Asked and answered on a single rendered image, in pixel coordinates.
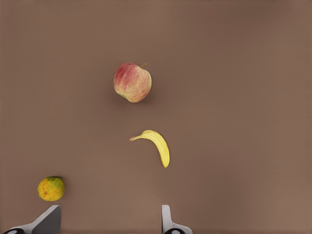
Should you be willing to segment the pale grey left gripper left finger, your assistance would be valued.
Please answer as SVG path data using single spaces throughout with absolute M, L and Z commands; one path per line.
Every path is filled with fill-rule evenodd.
M 59 234 L 61 206 L 52 205 L 31 223 L 13 227 L 3 234 Z

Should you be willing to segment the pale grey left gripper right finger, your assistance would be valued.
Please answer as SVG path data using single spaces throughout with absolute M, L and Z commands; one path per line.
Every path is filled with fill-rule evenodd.
M 193 234 L 193 231 L 187 227 L 172 221 L 169 205 L 161 206 L 162 234 Z

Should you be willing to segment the yellow-green citrus fruit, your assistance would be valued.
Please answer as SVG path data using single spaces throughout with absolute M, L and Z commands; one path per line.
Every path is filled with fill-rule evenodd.
M 39 197 L 45 201 L 57 201 L 64 195 L 65 185 L 62 177 L 49 176 L 38 185 Z

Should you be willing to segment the yellow banana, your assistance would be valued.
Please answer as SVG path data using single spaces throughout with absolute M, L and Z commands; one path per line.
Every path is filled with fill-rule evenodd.
M 159 155 L 160 160 L 164 168 L 167 168 L 170 163 L 170 151 L 168 144 L 166 140 L 163 138 L 163 136 L 154 131 L 154 130 L 145 130 L 138 136 L 133 136 L 129 140 L 134 141 L 137 139 L 147 139 L 153 142 L 153 144 L 156 146 Z

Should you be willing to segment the red and yellow apple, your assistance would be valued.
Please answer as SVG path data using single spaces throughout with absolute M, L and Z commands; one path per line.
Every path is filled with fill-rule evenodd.
M 145 70 L 144 63 L 141 66 L 125 62 L 121 64 L 114 75 L 114 89 L 116 93 L 131 103 L 142 101 L 152 87 L 151 74 Z

